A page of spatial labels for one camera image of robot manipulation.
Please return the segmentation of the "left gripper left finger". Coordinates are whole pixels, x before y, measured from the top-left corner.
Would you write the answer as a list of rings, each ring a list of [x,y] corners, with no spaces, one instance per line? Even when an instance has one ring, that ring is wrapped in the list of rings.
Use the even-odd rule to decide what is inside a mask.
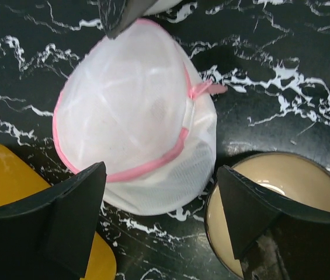
[[[106,243],[96,232],[106,167],[0,206],[0,279],[105,279]]]

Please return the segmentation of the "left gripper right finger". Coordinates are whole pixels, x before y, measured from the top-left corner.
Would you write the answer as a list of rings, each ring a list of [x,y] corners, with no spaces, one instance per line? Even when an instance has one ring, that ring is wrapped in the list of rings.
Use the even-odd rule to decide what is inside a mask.
[[[228,166],[217,180],[244,279],[330,279],[330,212],[271,191]]]

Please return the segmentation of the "white mesh laundry bag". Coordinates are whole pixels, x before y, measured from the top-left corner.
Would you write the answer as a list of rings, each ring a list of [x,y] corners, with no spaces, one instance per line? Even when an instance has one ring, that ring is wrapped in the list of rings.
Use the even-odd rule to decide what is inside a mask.
[[[212,95],[183,48],[138,19],[103,38],[74,69],[55,105],[53,139],[73,173],[103,162],[103,199],[126,212],[160,215],[195,199],[216,162]]]

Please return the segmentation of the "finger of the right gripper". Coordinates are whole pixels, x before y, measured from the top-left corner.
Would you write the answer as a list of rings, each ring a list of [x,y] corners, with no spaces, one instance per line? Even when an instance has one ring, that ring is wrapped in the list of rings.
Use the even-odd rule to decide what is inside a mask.
[[[156,0],[97,0],[105,35],[115,39],[151,8]]]

